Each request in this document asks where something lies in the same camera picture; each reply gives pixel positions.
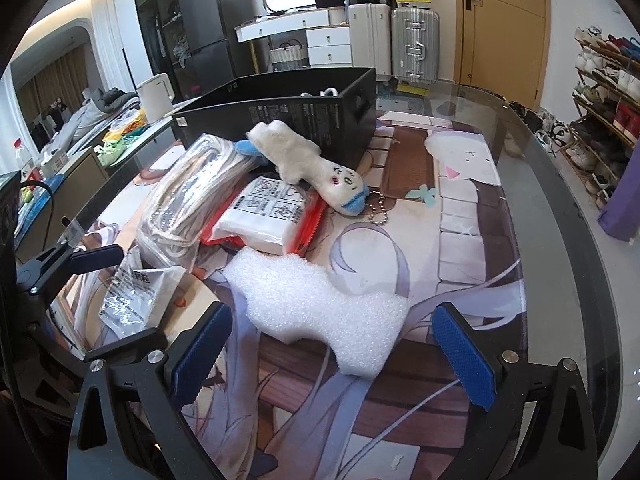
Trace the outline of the white foam block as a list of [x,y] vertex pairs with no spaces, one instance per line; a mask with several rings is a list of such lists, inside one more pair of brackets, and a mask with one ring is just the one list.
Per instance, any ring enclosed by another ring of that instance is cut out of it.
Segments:
[[268,256],[245,247],[224,277],[245,298],[245,315],[258,330],[282,344],[323,342],[344,375],[378,376],[409,312],[401,296],[341,292],[325,268],[298,255]]

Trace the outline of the grey side cabinet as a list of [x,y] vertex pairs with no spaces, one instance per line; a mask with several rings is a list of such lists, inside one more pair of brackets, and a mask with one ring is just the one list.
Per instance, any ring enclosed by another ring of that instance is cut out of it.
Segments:
[[143,159],[148,157],[145,151],[160,154],[160,150],[168,148],[174,140],[171,125],[169,117],[154,122],[111,166],[102,167],[93,148],[73,155],[49,182],[53,198],[42,192],[27,211],[16,236],[17,261],[26,262],[57,242],[103,185],[115,183],[118,177],[123,177],[125,184],[132,180],[143,168]]

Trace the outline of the anime printed desk mat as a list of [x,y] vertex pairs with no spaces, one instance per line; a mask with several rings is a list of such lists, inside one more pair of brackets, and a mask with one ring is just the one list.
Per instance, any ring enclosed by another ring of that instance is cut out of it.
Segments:
[[470,404],[436,346],[436,307],[449,301],[474,328],[526,346],[520,255],[480,130],[389,112],[361,165],[386,221],[327,211],[300,256],[236,249],[209,226],[256,177],[210,134],[134,200],[128,224],[89,234],[136,257],[145,297],[149,278],[181,270],[162,297],[168,339],[209,301],[228,304],[231,334],[182,411],[228,479],[437,478]]

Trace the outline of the white drawer desk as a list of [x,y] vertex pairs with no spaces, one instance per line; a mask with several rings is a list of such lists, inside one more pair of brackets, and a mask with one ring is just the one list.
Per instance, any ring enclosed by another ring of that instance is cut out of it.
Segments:
[[239,42],[251,42],[273,37],[304,35],[308,60],[312,68],[352,67],[352,42],[346,11],[334,8],[296,11],[290,14],[258,18],[235,29]]

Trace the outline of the black glass display cabinet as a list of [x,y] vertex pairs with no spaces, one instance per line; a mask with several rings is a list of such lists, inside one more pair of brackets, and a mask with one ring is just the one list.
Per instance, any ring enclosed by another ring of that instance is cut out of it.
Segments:
[[191,56],[179,0],[134,0],[152,73],[168,76],[182,102],[202,94]]

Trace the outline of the white electric kettle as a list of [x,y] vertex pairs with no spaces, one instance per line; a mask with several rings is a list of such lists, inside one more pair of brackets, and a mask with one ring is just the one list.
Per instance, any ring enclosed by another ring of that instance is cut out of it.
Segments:
[[160,73],[137,85],[142,110],[149,122],[157,122],[172,111],[175,92],[166,73]]

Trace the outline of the wooden shoe rack with shoes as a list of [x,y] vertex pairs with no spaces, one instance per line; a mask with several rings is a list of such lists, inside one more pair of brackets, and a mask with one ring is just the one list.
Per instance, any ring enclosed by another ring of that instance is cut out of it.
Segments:
[[602,210],[639,145],[639,39],[605,35],[597,26],[576,28],[574,39],[578,118],[568,125],[573,140],[564,156]]

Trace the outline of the white tissue pack red wrapper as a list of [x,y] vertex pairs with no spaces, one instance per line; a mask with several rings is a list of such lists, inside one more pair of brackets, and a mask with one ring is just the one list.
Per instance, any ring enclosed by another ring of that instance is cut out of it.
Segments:
[[237,188],[201,232],[205,246],[228,243],[265,254],[303,256],[326,203],[314,190],[259,176]]

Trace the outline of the white plush toy blue cap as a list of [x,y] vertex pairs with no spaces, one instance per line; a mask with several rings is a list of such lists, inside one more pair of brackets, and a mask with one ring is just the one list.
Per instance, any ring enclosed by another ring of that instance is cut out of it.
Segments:
[[271,162],[280,179],[287,184],[307,182],[322,200],[345,217],[360,216],[366,208],[369,188],[360,174],[323,158],[317,144],[285,122],[260,122],[234,147],[241,155]]

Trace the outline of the black refrigerator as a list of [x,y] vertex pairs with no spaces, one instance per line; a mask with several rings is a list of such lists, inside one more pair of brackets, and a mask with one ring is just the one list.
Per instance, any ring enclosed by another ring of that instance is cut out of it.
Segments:
[[252,0],[178,0],[201,92],[254,73],[250,45],[236,29],[254,17]]

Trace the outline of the clear printed plastic bag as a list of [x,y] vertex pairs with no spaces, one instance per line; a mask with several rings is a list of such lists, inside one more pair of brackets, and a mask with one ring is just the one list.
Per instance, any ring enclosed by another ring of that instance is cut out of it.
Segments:
[[118,339],[157,328],[184,274],[182,266],[145,268],[140,248],[130,248],[107,287],[100,320]]

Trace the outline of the woven basket bag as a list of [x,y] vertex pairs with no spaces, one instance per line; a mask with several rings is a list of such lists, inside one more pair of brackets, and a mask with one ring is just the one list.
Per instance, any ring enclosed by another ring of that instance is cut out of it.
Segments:
[[297,40],[290,40],[269,50],[269,61],[275,72],[302,70],[309,67],[307,48]]

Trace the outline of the silver suitcase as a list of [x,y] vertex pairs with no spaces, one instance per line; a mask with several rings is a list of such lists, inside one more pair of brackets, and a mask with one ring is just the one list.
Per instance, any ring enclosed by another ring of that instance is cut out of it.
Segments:
[[434,84],[439,73],[439,15],[418,6],[392,13],[394,76],[410,84]]

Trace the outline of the purple paper bag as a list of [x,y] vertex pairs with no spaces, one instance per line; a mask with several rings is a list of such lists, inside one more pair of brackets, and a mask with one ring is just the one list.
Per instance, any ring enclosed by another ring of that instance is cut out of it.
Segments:
[[616,190],[601,210],[599,226],[610,237],[628,242],[640,224],[640,153],[636,145]]

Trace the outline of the black cardboard box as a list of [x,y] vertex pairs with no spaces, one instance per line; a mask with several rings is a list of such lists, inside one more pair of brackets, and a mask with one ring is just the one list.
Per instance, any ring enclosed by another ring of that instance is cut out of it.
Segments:
[[321,155],[355,169],[376,128],[372,68],[288,70],[233,79],[172,115],[184,146],[203,133],[236,142],[254,125],[285,122]]

